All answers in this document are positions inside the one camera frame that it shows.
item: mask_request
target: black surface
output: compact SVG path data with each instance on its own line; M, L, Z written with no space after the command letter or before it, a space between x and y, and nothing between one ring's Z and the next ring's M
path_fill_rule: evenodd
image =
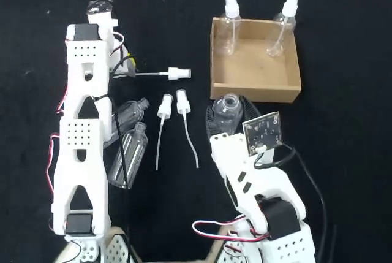
M0 0L1 262L51 262L64 246L48 229L44 171L66 84L66 27L86 21L88 1ZM285 0L238 1L243 17L269 19ZM192 69L191 80L126 78L113 86L117 104L143 96L151 103L149 145L130 191L132 243L144 261L201 259L211 242L192 232L192 222L236 215L204 128L211 18L222 13L224 0L114 0L114 7L140 71ZM262 113L280 110L284 140L301 153L325 195L331 227L337 225L334 262L388 262L391 256L391 19L390 0L300 0L303 91L294 104L258 105ZM179 88L192 107L189 132L200 169L173 107L155 172L156 112L162 95ZM116 149L105 153L108 164ZM317 195L297 161L285 170L307 207L317 245ZM124 225L124 209L119 190L110 186L114 225Z

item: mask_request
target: clear plastic bottle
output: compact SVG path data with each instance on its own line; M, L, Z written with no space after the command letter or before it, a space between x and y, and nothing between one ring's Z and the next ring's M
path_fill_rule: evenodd
M124 134L126 131L131 130L136 122L139 122L143 119L144 111L149 107L149 102L147 99L143 98L137 102L129 101L120 106L117 109L118 122L120 124L121 134ZM118 140L118 133L116 127L115 116L111 116L111 137L110 140L104 142L104 148L111 145L113 142Z
M271 32L266 38L266 51L270 56L275 57L283 54L286 40L295 29L297 8L298 0L286 0L282 12L274 18Z
M236 94L229 93L214 102L213 112L221 131L232 135L243 116L243 106Z
M225 13L220 18L215 37L214 51L220 55L232 55L235 51L241 17L237 0L226 0Z
M124 134L122 145L124 147L125 167L128 181L128 189L134 183L137 170L139 169L141 160L147 147L147 136L145 134L147 125L138 122L135 129ZM119 188L126 188L124 178L123 159L121 150L119 149L113 165L108 174L108 181Z

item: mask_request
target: white spray nozzle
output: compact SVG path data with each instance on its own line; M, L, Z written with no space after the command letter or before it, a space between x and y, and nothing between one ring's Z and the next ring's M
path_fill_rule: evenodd
M239 16L239 5L237 0L226 0L225 6L226 16L229 18L235 18Z
M282 14L286 17L294 17L298 8L298 0L286 0L283 5Z
M158 109L158 117L162 119L169 119L172 114L172 100L173 97L170 94L164 94L162 103Z
M190 69L169 68L167 73L168 73L169 80L190 78L190 76L191 76Z
M177 112L179 114L188 114L190 112L190 105L185 90L177 91Z

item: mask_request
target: spray bottle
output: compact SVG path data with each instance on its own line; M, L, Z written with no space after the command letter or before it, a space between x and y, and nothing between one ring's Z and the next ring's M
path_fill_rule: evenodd
M267 35L267 54L272 57L280 56L284 52L287 38L295 29L295 14L298 0L286 0L282 12L274 18L274 25Z

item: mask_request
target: bottle neck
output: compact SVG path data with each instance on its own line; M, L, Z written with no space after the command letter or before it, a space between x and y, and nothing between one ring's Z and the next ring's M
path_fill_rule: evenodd
M144 133L146 131L147 125L143 122L138 122L135 125L135 131Z
M145 98L139 100L137 104L143 111L149 107L149 102Z
M226 110L235 110L237 109L238 104L239 104L239 99L236 94L230 93L230 94L226 94L223 97L222 105L223 108Z

